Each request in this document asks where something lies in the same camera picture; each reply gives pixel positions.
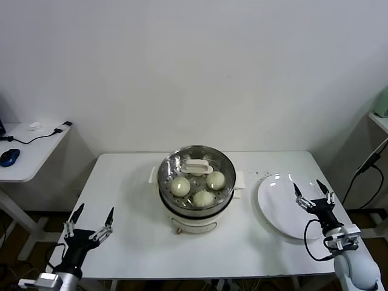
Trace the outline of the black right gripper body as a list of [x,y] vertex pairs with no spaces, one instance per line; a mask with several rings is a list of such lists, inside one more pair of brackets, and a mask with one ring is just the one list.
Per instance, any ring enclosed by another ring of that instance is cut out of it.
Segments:
[[318,218],[322,232],[329,232],[344,225],[334,215],[334,205],[328,203],[326,199],[315,199],[312,200],[312,203],[313,206],[308,206],[307,213],[315,215]]

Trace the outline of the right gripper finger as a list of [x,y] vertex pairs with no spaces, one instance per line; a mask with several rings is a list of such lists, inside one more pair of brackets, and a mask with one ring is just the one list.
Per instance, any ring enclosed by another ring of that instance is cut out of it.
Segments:
[[295,196],[296,196],[296,203],[302,208],[311,208],[312,203],[303,197],[300,189],[295,183],[293,184],[293,187],[294,187]]
[[320,191],[322,191],[323,195],[326,197],[327,199],[327,203],[328,204],[334,204],[334,197],[333,197],[333,192],[331,192],[326,185],[324,185],[320,180],[316,180],[317,182],[317,185],[320,189]]

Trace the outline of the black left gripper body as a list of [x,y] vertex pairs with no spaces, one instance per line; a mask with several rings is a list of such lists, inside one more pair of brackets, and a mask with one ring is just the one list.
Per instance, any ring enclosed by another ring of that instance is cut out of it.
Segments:
[[94,231],[75,229],[73,233],[73,237],[65,239],[68,248],[62,260],[62,269],[66,272],[80,270],[88,252],[99,246],[98,241],[89,238]]

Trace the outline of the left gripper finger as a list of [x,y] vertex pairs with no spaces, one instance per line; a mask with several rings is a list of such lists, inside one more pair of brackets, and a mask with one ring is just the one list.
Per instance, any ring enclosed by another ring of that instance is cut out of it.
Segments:
[[70,219],[64,223],[64,236],[74,236],[75,224],[77,223],[81,213],[84,209],[84,203],[82,203],[71,215]]
[[114,209],[114,207],[111,208],[104,225],[93,233],[92,241],[104,241],[113,232],[112,224]]

